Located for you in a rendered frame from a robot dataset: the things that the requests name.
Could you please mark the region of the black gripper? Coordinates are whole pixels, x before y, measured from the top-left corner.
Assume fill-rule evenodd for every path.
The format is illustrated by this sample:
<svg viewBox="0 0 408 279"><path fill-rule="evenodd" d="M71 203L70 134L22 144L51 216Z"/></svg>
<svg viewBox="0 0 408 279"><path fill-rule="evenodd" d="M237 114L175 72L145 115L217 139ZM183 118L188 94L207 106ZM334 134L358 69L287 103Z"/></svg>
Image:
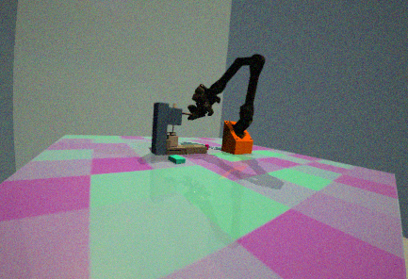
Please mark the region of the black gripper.
<svg viewBox="0 0 408 279"><path fill-rule="evenodd" d="M207 111L208 111L208 114L207 114L208 116L213 115L214 111L212 109L212 102L208 98L206 98L205 100L206 100L205 104L199 103L199 104L196 104L196 106L194 105L188 106L188 110L190 111L190 113L195 112L192 116L191 115L188 116L188 120L192 121L192 120L204 117Z"/></svg>

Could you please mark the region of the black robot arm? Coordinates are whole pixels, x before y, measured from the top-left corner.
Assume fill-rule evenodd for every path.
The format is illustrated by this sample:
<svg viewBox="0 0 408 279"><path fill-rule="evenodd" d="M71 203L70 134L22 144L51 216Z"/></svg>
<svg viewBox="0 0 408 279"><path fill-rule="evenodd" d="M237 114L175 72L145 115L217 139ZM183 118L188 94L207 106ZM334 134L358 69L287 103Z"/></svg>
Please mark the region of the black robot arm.
<svg viewBox="0 0 408 279"><path fill-rule="evenodd" d="M265 57L258 54L253 54L251 57L237 57L235 62L231 64L224 75L217 82L215 82L210 89L205 87L203 84L200 84L200 86L195 90L195 94L193 94L191 99L196 102L195 104L205 104L206 98L212 102L212 105L215 102L220 103L220 97L217 95L223 93L229 79L235 75L240 67L249 65L251 77L245 104L241 105L240 107L240 120L236 124L232 124L237 134L245 135L244 131L253 121L253 101L256 94L258 77L262 72L264 64Z"/></svg>

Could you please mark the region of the green rectangular block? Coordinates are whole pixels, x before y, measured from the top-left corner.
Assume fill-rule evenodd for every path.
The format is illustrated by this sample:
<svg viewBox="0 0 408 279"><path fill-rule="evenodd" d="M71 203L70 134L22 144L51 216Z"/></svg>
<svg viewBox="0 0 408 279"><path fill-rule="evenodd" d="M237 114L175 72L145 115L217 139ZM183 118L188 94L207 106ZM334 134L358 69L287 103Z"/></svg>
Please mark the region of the green rectangular block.
<svg viewBox="0 0 408 279"><path fill-rule="evenodd" d="M168 160L175 163L175 164L180 164L180 163L185 163L186 159L178 156L178 155L174 155L174 156L168 156Z"/></svg>

